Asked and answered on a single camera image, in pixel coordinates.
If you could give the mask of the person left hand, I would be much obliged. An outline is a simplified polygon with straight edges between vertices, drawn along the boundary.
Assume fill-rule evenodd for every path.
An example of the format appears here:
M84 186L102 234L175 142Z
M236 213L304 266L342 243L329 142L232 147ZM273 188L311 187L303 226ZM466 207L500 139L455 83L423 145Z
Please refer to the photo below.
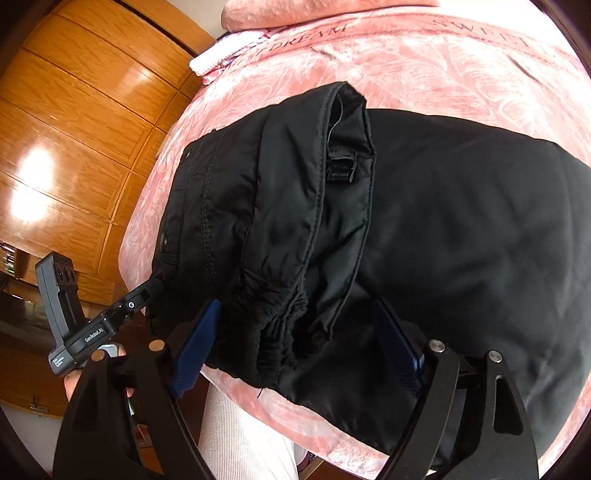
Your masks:
M99 347L100 350L104 351L109 357L125 356L126 351L124 347L118 343L108 343ZM81 369L72 370L70 373L64 376L63 385L65 395L68 401L71 400L77 383L82 375Z

